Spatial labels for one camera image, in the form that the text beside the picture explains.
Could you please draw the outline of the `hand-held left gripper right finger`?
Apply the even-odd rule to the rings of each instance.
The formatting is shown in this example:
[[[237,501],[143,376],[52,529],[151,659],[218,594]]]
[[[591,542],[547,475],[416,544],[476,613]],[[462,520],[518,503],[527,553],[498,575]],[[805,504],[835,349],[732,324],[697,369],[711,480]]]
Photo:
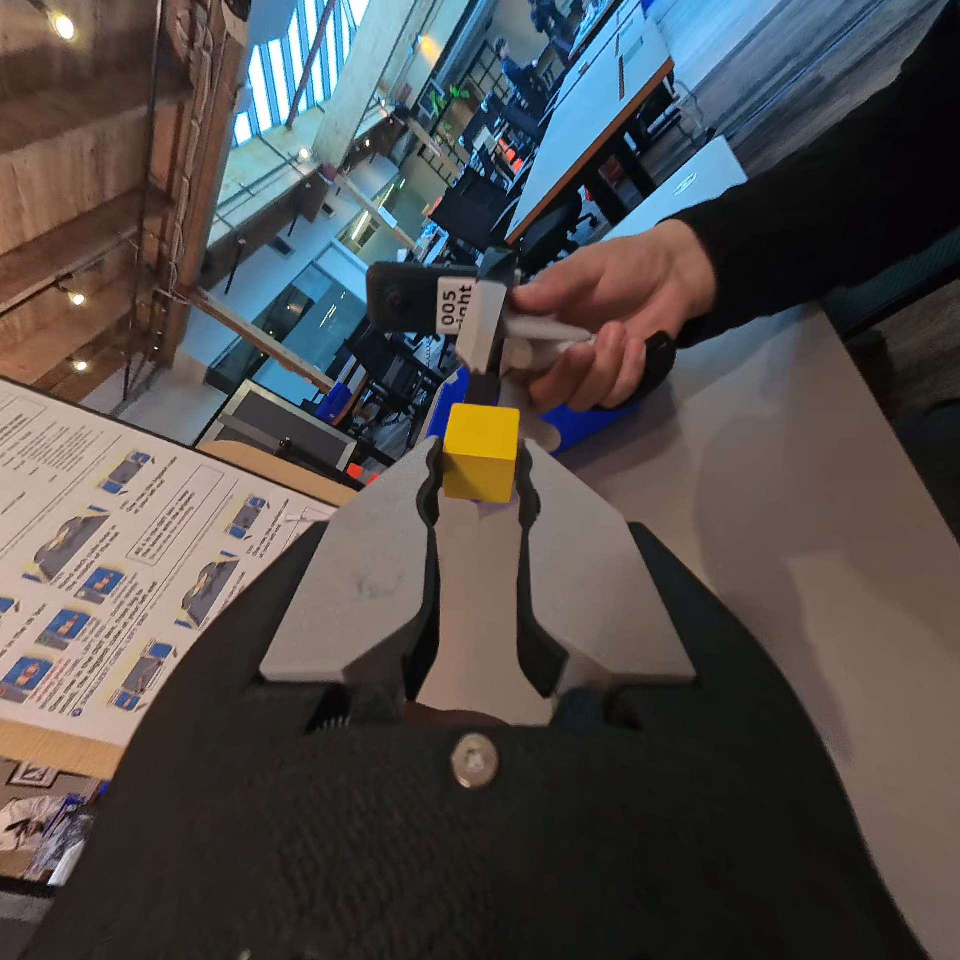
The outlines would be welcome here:
[[[696,673],[623,515],[533,440],[518,448],[516,645],[544,699]]]

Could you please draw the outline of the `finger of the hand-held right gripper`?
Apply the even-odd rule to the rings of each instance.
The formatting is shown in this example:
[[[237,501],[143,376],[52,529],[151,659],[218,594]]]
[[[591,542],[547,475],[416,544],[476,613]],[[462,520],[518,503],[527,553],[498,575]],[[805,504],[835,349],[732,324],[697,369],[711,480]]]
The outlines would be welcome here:
[[[506,338],[502,313],[507,294],[507,286],[499,281],[478,280],[473,289],[455,350],[468,373],[464,395],[467,404],[498,403]]]

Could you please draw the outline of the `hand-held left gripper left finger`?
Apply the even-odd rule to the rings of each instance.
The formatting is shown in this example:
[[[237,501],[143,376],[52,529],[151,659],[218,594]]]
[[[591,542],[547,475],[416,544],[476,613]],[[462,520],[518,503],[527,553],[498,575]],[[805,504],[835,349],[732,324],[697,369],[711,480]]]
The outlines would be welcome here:
[[[265,680],[422,685],[439,651],[442,441],[427,438],[326,525],[260,671]]]

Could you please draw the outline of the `yellow cube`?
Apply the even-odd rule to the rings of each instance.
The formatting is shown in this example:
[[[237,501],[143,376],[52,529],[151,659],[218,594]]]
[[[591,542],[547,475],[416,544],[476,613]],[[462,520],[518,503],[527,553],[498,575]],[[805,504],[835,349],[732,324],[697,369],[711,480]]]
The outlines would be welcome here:
[[[515,486],[520,428],[518,409],[454,404],[442,445],[445,496],[493,505],[508,504]]]

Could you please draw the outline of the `large blue plastic bin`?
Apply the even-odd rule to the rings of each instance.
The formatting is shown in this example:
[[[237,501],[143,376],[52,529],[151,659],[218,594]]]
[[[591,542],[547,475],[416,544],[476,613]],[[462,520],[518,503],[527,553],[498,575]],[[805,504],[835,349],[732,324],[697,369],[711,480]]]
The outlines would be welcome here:
[[[461,366],[443,382],[432,401],[417,439],[419,442],[446,437],[451,409],[456,404],[466,402],[470,380],[470,372]],[[559,455],[633,414],[641,404],[641,400],[633,400],[616,410],[601,408],[586,412],[574,412],[566,406],[560,406],[543,415],[523,408],[520,411],[519,437],[535,441],[546,452]]]

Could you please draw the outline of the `person's right forearm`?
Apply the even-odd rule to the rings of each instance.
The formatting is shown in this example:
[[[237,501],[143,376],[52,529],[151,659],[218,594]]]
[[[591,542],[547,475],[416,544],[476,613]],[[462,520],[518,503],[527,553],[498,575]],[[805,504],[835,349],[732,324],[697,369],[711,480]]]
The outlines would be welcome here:
[[[959,223],[959,12],[949,2],[895,79],[770,170],[682,210],[713,267],[687,349],[868,282]]]

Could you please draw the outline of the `person's right hand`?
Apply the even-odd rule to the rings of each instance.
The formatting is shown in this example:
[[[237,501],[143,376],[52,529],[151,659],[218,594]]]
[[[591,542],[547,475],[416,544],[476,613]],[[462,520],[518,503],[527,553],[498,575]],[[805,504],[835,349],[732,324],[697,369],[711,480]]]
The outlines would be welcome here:
[[[514,309],[587,330],[543,373],[517,374],[539,413],[627,402],[639,389],[647,341],[676,339],[714,305],[714,268],[694,231],[677,220],[635,236],[580,248],[511,292]]]

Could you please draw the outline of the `black office chair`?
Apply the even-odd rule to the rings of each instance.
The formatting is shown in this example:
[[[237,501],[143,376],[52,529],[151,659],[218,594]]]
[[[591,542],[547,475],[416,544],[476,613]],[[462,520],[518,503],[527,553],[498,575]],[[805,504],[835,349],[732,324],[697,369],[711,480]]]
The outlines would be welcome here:
[[[594,213],[583,213],[584,200],[580,193],[557,198],[525,231],[518,244],[521,258],[527,260],[556,258],[559,252],[572,252],[576,245],[570,241],[578,227],[587,222],[595,229],[599,218]]]
[[[428,219],[454,241],[484,254],[506,242],[522,187],[503,189],[471,167],[439,198]]]

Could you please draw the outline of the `grey metal-edged case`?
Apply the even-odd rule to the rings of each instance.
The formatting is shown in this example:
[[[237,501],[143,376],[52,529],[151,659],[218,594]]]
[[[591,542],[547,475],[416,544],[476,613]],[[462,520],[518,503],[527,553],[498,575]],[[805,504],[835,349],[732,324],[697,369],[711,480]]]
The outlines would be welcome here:
[[[357,450],[355,439],[251,379],[210,420],[196,447],[224,441],[276,453],[284,440],[337,472],[347,469]]]

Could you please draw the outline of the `short white table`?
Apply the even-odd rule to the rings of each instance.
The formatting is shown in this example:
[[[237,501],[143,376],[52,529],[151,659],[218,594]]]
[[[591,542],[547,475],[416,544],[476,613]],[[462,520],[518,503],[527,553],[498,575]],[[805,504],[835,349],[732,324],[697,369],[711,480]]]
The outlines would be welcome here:
[[[651,230],[680,211],[709,202],[748,177],[730,144],[718,136],[697,151],[675,174],[603,238],[604,241],[635,236]]]

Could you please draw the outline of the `long white table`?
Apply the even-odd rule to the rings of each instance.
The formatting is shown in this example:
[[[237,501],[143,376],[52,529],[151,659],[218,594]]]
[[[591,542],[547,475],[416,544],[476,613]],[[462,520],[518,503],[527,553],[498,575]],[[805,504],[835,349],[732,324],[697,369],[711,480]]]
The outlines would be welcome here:
[[[606,221],[618,225],[627,208],[602,174],[617,158],[637,192],[654,190],[650,176],[625,141],[629,125],[674,68],[656,23],[641,6],[622,19],[615,34],[579,67],[548,118],[523,190],[513,210],[507,241],[516,244],[558,199],[584,187]]]

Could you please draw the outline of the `instruction sheet stand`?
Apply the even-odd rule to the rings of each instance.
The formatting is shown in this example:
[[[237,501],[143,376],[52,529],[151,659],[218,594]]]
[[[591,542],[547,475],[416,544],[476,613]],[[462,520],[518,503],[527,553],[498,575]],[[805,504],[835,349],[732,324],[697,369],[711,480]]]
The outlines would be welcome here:
[[[2,378],[2,757],[108,779],[222,609],[354,497]]]

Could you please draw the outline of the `skylight window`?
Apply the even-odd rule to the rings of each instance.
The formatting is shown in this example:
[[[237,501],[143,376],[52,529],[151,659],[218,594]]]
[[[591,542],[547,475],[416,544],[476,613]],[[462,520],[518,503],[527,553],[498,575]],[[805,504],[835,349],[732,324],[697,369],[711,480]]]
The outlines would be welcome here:
[[[235,111],[240,147],[329,101],[351,54],[368,1],[241,2],[250,55]]]

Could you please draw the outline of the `crumpled plastic bag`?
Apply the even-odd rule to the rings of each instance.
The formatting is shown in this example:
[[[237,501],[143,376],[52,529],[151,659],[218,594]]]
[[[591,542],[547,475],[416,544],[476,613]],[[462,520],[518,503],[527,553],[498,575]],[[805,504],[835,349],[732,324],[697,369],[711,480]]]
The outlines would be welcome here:
[[[86,846],[107,783],[1,758],[1,877],[63,886]]]

